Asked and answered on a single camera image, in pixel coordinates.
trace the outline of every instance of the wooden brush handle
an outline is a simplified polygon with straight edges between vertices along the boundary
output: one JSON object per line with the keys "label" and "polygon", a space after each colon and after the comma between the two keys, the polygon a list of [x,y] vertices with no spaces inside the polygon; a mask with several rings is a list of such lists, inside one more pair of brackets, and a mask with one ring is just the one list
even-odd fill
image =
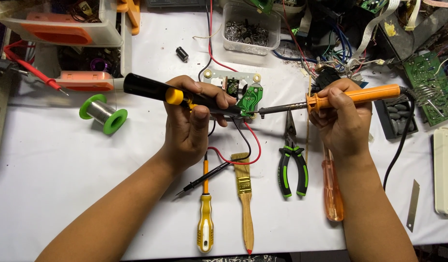
{"label": "wooden brush handle", "polygon": [[242,231],[244,234],[245,248],[250,254],[253,250],[253,221],[251,220],[250,212],[250,199],[251,193],[239,194],[240,201],[242,202]]}

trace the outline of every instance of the work surface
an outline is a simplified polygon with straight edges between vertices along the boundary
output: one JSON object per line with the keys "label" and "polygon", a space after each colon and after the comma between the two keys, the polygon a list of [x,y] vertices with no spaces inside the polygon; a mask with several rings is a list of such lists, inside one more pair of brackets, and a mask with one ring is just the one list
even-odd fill
{"label": "work surface", "polygon": [[[214,28],[221,16],[214,15]],[[143,13],[140,34],[133,40],[133,72],[159,81],[187,74],[197,80],[207,63],[205,13]],[[213,38],[215,57],[226,63],[239,57],[262,66],[231,64],[241,72],[259,73],[264,87],[260,107],[299,102],[307,92],[308,78],[297,66],[272,54],[242,56],[224,51],[222,36]],[[189,54],[183,63],[175,54],[182,46]],[[211,69],[223,70],[215,63]],[[367,87],[398,83],[407,85],[386,67],[362,73]],[[92,94],[71,92],[64,97],[48,87],[23,83],[11,99],[0,154],[0,261],[32,261],[71,221],[148,160],[163,144],[166,112],[162,102],[117,92],[108,103],[128,110],[128,120],[113,135],[106,136],[94,120],[78,116],[81,104]],[[307,112],[293,112],[299,146],[305,146]],[[341,223],[326,219],[323,204],[322,148],[310,125],[307,195],[284,199],[277,182],[277,167],[283,146],[285,113],[267,115],[250,126],[261,142],[260,160],[250,167],[251,213],[255,243],[253,253],[345,249]],[[241,124],[257,155],[257,145]],[[420,184],[414,232],[406,229],[417,244],[448,242],[448,219],[434,212],[430,135],[434,128],[418,124],[409,136],[402,155],[390,173],[387,195],[402,224],[405,224],[413,179]],[[375,109],[370,143],[381,180],[396,152],[398,141],[385,139]],[[246,152],[236,128],[216,127],[209,144],[225,157]],[[296,165],[288,168],[289,183],[297,184]],[[210,168],[221,163],[209,152]],[[201,188],[176,198],[186,184],[202,175],[202,163],[180,176],[160,199],[140,228],[123,259],[201,256],[196,246]],[[245,254],[242,238],[241,204],[234,169],[227,167],[209,182],[212,195],[214,247],[207,255]]]}

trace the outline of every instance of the orange soldering iron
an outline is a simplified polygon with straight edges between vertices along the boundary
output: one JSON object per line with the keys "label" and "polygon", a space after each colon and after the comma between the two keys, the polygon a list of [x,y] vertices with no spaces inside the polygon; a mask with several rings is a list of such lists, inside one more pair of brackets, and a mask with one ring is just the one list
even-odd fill
{"label": "orange soldering iron", "polygon": [[331,151],[324,146],[324,160],[321,164],[324,177],[324,207],[327,219],[335,222],[344,219],[344,204],[340,196],[337,173]]}
{"label": "orange soldering iron", "polygon": [[[401,87],[397,84],[389,84],[373,88],[345,92],[346,95],[352,98],[355,104],[372,102],[387,98],[396,98],[401,94],[409,94],[409,93],[410,92],[407,88]],[[306,99],[307,99],[306,102],[260,108],[260,110],[258,111],[248,113],[259,113],[261,115],[261,118],[264,118],[265,114],[272,114],[289,110],[306,108],[308,109],[308,113],[310,113],[312,110],[314,110],[315,112],[319,112],[320,109],[322,108],[332,107],[327,97],[319,98],[317,94],[314,94],[312,97],[310,97],[308,96],[308,94],[306,94]]]}

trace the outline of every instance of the fingernail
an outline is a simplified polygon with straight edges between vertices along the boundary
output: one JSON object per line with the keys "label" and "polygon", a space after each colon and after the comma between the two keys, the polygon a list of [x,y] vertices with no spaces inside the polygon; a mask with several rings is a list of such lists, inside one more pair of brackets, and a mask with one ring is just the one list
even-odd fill
{"label": "fingernail", "polygon": [[337,87],[333,87],[331,88],[331,92],[333,95],[338,96],[340,93],[342,93],[342,91],[340,89],[338,89]]}
{"label": "fingernail", "polygon": [[208,112],[205,111],[200,111],[200,110],[195,110],[195,117],[198,119],[203,119],[206,117],[206,115],[208,115]]}
{"label": "fingernail", "polygon": [[203,91],[203,88],[200,86],[200,84],[199,84],[198,82],[195,82],[195,86],[198,87],[198,89],[200,90],[200,92]]}

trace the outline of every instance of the yellow screwdriver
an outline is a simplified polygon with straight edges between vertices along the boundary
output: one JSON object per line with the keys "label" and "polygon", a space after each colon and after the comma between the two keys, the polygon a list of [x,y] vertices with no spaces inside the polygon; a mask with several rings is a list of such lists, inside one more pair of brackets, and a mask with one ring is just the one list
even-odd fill
{"label": "yellow screwdriver", "polygon": [[[203,174],[208,172],[208,152],[204,154]],[[208,253],[213,247],[214,224],[211,220],[211,195],[208,193],[208,180],[203,183],[201,194],[200,221],[197,229],[197,246],[202,253]]]}

